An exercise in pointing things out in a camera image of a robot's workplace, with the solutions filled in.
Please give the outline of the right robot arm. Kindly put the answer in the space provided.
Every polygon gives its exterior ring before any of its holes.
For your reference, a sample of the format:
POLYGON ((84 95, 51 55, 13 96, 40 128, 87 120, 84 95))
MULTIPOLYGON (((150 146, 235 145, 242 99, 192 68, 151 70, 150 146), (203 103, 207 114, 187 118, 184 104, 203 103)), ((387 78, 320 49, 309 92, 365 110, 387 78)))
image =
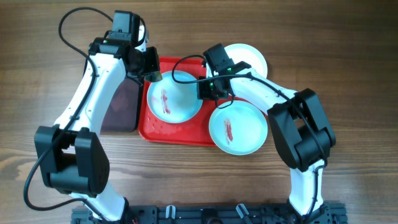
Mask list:
POLYGON ((216 44, 203 53, 206 97, 220 93, 242 98, 264 112, 275 148, 290 168, 289 205, 303 223, 320 217, 322 172, 336 137, 318 95, 307 88, 291 90, 267 79, 263 54, 248 44, 216 44))

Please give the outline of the light blue plate front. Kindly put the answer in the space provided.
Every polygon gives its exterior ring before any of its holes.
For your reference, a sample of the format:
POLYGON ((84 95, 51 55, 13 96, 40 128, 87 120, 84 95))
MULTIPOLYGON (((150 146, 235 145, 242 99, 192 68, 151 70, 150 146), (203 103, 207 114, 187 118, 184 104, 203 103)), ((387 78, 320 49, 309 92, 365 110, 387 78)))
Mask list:
POLYGON ((266 141, 268 126, 261 110, 246 101, 224 103, 209 120, 210 137, 222 151, 244 156, 257 151, 266 141))

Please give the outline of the green yellow sponge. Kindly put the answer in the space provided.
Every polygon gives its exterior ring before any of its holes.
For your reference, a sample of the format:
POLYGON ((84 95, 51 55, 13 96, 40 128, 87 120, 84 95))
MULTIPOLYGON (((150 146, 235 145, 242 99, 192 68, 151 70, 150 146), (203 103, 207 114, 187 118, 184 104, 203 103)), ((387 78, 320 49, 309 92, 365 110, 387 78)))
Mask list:
POLYGON ((159 82, 162 80, 162 74, 159 71, 150 72, 145 74, 144 80, 152 83, 159 82))

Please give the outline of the light blue plate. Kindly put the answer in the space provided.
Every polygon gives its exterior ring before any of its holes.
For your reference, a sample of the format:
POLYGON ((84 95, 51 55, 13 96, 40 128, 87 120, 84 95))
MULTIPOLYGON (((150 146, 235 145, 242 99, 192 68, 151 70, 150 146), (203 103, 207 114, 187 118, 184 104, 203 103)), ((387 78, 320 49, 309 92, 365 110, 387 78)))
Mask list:
POLYGON ((182 123, 193 118, 203 104, 197 97, 197 85, 175 82, 171 71, 163 73, 162 77, 161 81, 149 85, 147 104, 150 111, 166 123, 182 123))
POLYGON ((222 151, 244 156, 257 151, 266 141, 268 126, 261 110, 246 101, 224 103, 209 120, 210 137, 222 151))

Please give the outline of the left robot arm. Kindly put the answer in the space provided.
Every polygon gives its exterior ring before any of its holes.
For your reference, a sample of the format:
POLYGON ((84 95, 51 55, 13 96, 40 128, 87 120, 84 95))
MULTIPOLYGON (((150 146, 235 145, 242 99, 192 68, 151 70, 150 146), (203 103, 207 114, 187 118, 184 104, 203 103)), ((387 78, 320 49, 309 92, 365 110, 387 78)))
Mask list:
POLYGON ((142 17, 116 11, 112 29, 96 38, 85 52, 83 78, 66 110, 52 126, 40 126, 34 136, 43 183, 81 202, 94 223, 135 223, 126 198, 109 183, 109 160, 99 135, 105 114, 119 85, 127 78, 161 81, 157 50, 148 47, 142 17))

